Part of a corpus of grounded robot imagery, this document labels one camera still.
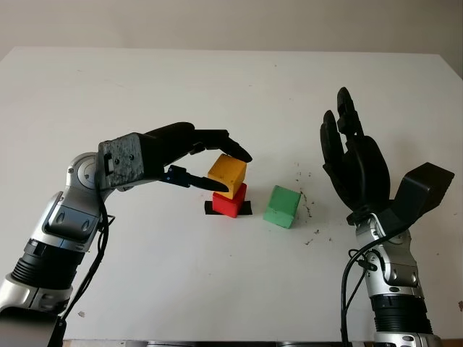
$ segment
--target wire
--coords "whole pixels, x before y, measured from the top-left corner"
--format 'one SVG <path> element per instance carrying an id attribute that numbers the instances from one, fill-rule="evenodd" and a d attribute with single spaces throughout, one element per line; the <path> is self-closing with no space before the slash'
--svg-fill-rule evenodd
<path id="1" fill-rule="evenodd" d="M 352 255 L 351 255 L 352 252 L 358 252 L 358 249 L 350 249 L 349 250 L 349 257 L 351 257 L 351 258 L 352 258 Z M 363 256 L 364 261 L 366 261 L 367 258 L 365 256 L 365 254 L 362 254 L 362 256 Z M 363 278 L 365 278 L 366 274 L 367 274 L 367 269 L 363 268 L 362 275 L 360 276 L 360 279 L 358 280 L 357 285 L 355 286 L 354 290 L 352 291 L 352 294 L 350 294 L 349 300 L 347 301 L 346 311 L 349 309 L 350 303 L 354 299 L 354 296 L 357 293 L 360 285 L 362 284 Z"/>
<path id="2" fill-rule="evenodd" d="M 364 253 L 366 253 L 368 250 L 370 250 L 374 246 L 382 244 L 385 241 L 388 241 L 389 239 L 392 239 L 393 237 L 399 235 L 400 233 L 403 233 L 410 226 L 411 224 L 408 224 L 405 226 L 401 226 L 399 228 L 395 228 L 390 233 L 388 233 L 388 235 L 370 242 L 369 244 L 365 245 L 364 247 L 356 251 L 355 254 L 352 255 L 350 260 L 347 262 L 346 267 L 344 268 L 344 273 L 342 274 L 342 282 L 341 282 L 341 338 L 342 338 L 343 347 L 349 347 L 349 335 L 347 333 L 347 309 L 349 308 L 348 305 L 353 299 L 353 295 L 349 299 L 349 303 L 346 304 L 346 287 L 347 287 L 347 278 L 349 277 L 349 272 L 353 264 L 357 261 L 358 257 L 360 257 L 361 255 L 364 255 Z"/>
<path id="3" fill-rule="evenodd" d="M 102 218 L 100 236 L 98 237 L 98 253 L 95 259 L 93 260 L 92 265 L 88 269 L 87 275 L 84 277 L 82 283 L 80 284 L 78 290 L 76 291 L 74 298 L 72 299 L 71 303 L 67 307 L 66 312 L 63 314 L 63 317 L 61 318 L 62 320 L 66 320 L 67 316 L 69 316 L 69 313 L 71 312 L 74 305 L 79 301 L 79 299 L 88 289 L 88 286 L 90 285 L 90 282 L 92 281 L 93 276 L 96 274 L 96 270 L 98 270 L 98 267 L 101 264 L 101 260 L 103 260 L 104 252 L 106 250 L 106 245 L 108 244 L 109 224 L 110 224 L 109 219 L 108 219 L 108 213 L 106 211 L 106 206 L 104 205 L 104 201 L 103 201 L 100 191 L 97 190 L 96 194 L 97 194 L 98 204 L 100 206 L 100 212 L 101 212 L 101 218 Z"/>

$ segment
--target green block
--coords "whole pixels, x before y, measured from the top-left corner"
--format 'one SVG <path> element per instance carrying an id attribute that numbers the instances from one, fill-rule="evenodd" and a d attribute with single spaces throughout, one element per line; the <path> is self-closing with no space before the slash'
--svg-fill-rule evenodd
<path id="1" fill-rule="evenodd" d="M 296 215 L 300 198 L 300 193 L 275 186 L 263 219 L 277 226 L 289 229 Z"/>

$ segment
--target wooden block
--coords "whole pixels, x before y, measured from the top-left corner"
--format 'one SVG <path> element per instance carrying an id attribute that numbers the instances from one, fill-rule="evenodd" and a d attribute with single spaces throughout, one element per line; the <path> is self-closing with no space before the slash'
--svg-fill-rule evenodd
<path id="1" fill-rule="evenodd" d="M 283 228 L 291 227 L 300 198 L 300 193 L 275 186 L 263 219 Z"/>
<path id="2" fill-rule="evenodd" d="M 214 194 L 212 194 L 212 209 L 222 215 L 228 215 L 229 217 L 236 218 L 238 216 L 239 209 L 245 201 L 246 188 L 247 186 L 245 183 L 241 184 L 233 199 L 229 199 L 217 192 L 214 192 Z"/>
<path id="3" fill-rule="evenodd" d="M 219 181 L 229 188 L 229 191 L 226 193 L 216 192 L 229 199 L 233 199 L 238 192 L 241 183 L 245 180 L 245 176 L 246 163 L 225 154 L 218 157 L 217 161 L 208 172 L 208 177 L 210 179 Z"/>

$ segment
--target white table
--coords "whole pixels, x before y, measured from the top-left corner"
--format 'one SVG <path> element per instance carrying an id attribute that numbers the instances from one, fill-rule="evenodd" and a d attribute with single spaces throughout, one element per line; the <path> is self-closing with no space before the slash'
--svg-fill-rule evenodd
<path id="1" fill-rule="evenodd" d="M 0 273 L 22 255 L 73 157 L 128 132 L 191 121 L 228 129 L 252 154 L 245 181 L 254 215 L 206 216 L 211 195 L 195 188 L 114 193 L 109 248 L 67 338 L 339 340 L 341 274 L 357 243 L 322 169 L 319 127 L 342 86 L 386 158 L 393 194 L 426 161 L 456 174 L 441 206 L 413 226 L 412 253 L 434 331 L 463 337 L 463 86 L 435 55 L 14 49 L 0 63 Z M 203 175 L 218 154 L 180 163 Z M 265 222 L 275 184 L 302 189 L 313 217 L 300 204 L 293 229 Z M 373 331 L 362 286 L 350 337 L 370 340 Z"/>

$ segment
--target robotic arm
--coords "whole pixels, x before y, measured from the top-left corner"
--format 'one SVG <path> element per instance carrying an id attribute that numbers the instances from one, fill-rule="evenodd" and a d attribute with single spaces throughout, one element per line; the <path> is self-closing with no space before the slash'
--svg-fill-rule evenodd
<path id="1" fill-rule="evenodd" d="M 352 210 L 347 221 L 356 226 L 362 247 L 351 257 L 342 278 L 343 345 L 349 345 L 347 276 L 357 259 L 363 257 L 357 263 L 364 268 L 375 312 L 377 347 L 441 346 L 426 317 L 417 263 L 410 253 L 408 228 L 424 213 L 439 206 L 454 174 L 430 163 L 423 164 L 402 179 L 395 199 L 390 200 L 386 162 L 376 142 L 364 135 L 345 87 L 338 93 L 338 112 L 337 127 L 333 113 L 328 111 L 320 129 L 323 168 L 342 201 Z M 347 138 L 346 152 L 338 130 Z"/>
<path id="2" fill-rule="evenodd" d="M 100 143 L 97 153 L 77 156 L 67 169 L 64 191 L 48 202 L 24 255 L 0 286 L 0 324 L 3 323 L 0 346 L 6 340 L 5 346 L 13 346 L 18 332 L 12 333 L 12 322 L 51 327 L 52 337 L 45 336 L 40 342 L 32 333 L 30 339 L 34 344 L 28 346 L 60 346 L 65 319 L 104 256 L 111 223 L 104 207 L 106 198 L 115 189 L 125 191 L 151 181 L 227 192 L 223 184 L 193 176 L 184 168 L 170 166 L 164 171 L 165 166 L 188 153 L 215 149 L 245 162 L 252 160 L 246 150 L 229 138 L 226 130 L 197 130 L 190 123 L 175 123 L 146 134 L 131 133 Z M 68 307 L 77 266 L 98 231 L 101 232 L 98 255 Z M 9 333 L 16 336 L 5 337 Z"/>

